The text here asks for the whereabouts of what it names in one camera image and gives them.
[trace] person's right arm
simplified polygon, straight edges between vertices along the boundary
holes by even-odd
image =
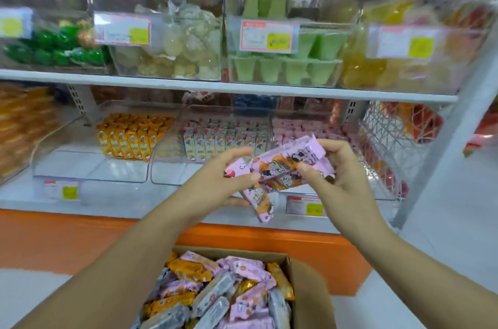
[[[398,237],[385,223],[363,166],[348,143],[319,140],[336,168],[332,185],[301,163],[298,171],[327,216],[428,329],[498,327],[498,295]]]

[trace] hand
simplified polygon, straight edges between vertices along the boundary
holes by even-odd
[[[186,218],[188,225],[194,225],[225,202],[238,202],[240,205],[241,200],[231,195],[253,186],[260,179],[259,173],[235,178],[226,178],[223,175],[233,159],[248,156],[251,152],[253,149],[250,147],[234,148],[209,160],[168,198],[168,201],[174,200],[169,208],[170,212],[179,210],[177,213],[180,217]]]
[[[320,197],[332,224],[355,246],[392,233],[378,209],[363,165],[347,142],[318,140],[336,170],[334,184],[319,171],[300,163],[297,170]]]

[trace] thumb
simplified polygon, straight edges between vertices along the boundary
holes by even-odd
[[[227,179],[227,185],[229,187],[230,194],[254,186],[260,178],[261,175],[259,173],[250,173]]]
[[[300,162],[297,164],[297,171],[308,182],[309,186],[313,187],[320,198],[325,197],[327,194],[330,195],[332,192],[334,186],[327,182],[322,174],[312,166]]]

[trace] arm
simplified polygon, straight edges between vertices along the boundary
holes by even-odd
[[[327,216],[428,329],[495,328],[498,295],[398,237],[386,225],[363,166],[346,142],[320,140],[336,167],[331,185],[308,165],[299,172]]]
[[[14,328],[129,328],[178,236],[221,206],[233,193],[259,180],[259,174],[223,178],[227,164],[250,151],[248,148],[228,150],[206,163],[183,187]]]

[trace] person's left arm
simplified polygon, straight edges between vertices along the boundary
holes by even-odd
[[[232,194],[259,180],[259,174],[223,177],[225,167],[234,158],[248,155],[250,151],[251,148],[228,150],[207,162],[181,188],[13,329],[128,329],[178,236],[202,221]]]

